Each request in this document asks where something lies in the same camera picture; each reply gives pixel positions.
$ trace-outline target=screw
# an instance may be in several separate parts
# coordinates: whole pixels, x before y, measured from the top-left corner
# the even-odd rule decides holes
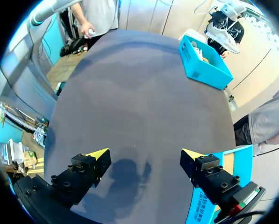
[[[30,196],[30,191],[29,191],[29,190],[27,190],[27,191],[25,192],[25,196],[26,196],[26,197]]]
[[[38,190],[38,187],[37,187],[36,185],[33,185],[33,186],[32,186],[32,190],[33,190],[33,191],[37,191],[37,190]]]
[[[239,177],[239,176],[234,176],[234,180],[235,180],[235,181],[239,181],[239,180],[240,180],[240,177]]]
[[[224,189],[224,188],[227,188],[228,184],[226,182],[223,182],[220,186],[221,186],[221,188]]]
[[[63,184],[66,188],[68,188],[71,184],[69,182],[64,182]]]
[[[73,170],[73,165],[69,165],[68,170],[72,171]]]

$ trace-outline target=floor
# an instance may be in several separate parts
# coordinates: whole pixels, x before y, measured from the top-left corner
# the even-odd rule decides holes
[[[86,51],[83,51],[80,55],[67,55],[59,59],[47,74],[52,89],[55,89],[58,83],[68,80],[77,64],[85,57],[85,55]]]
[[[48,72],[47,78],[51,83],[52,89],[55,89],[57,84],[60,82],[65,82],[68,80],[72,72],[74,71],[77,64],[82,58],[84,58],[86,52],[82,52],[80,55],[67,55],[59,59],[59,61],[52,67]],[[29,147],[30,150],[35,151],[38,163],[35,169],[30,168],[27,174],[30,177],[39,175],[44,178],[43,172],[43,157],[44,157],[44,148],[39,146],[37,142],[33,139],[31,133],[23,131],[22,144]]]

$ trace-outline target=table surface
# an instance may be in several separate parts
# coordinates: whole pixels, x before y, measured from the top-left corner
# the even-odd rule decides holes
[[[102,223],[184,223],[193,187],[181,149],[233,149],[223,91],[188,79],[179,41],[111,31],[77,65],[60,94],[45,146],[45,179],[71,158],[110,148],[112,165],[72,211]]]

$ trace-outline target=shoe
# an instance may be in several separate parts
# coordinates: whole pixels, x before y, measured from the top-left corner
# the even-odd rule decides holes
[[[213,22],[207,26],[207,32],[205,34],[221,44],[226,50],[235,54],[240,53],[240,49],[237,46],[234,38],[228,34],[227,30],[214,27]]]

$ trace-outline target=item in crate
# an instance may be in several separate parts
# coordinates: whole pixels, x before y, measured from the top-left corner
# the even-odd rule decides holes
[[[206,59],[205,57],[203,57],[203,61],[210,63],[208,59]]]
[[[202,52],[202,50],[197,47],[196,42],[192,41],[191,44],[192,44],[193,49],[195,50],[197,56],[199,57],[199,59],[203,60],[203,52]]]
[[[45,139],[46,136],[44,135],[45,131],[44,125],[40,125],[36,131],[33,133],[33,139],[36,140],[37,144],[43,148],[45,148]]]
[[[37,163],[36,154],[34,151],[27,151],[23,153],[24,155],[24,166],[35,166]]]
[[[12,161],[17,162],[18,164],[24,162],[23,158],[23,145],[21,142],[16,143],[12,139],[9,141],[10,151],[12,156]]]
[[[2,164],[11,165],[13,163],[9,143],[0,143],[0,155]]]
[[[219,29],[213,26],[213,22],[207,26],[206,35],[221,44],[228,51],[238,54],[240,49],[234,38],[228,34],[226,29]]]

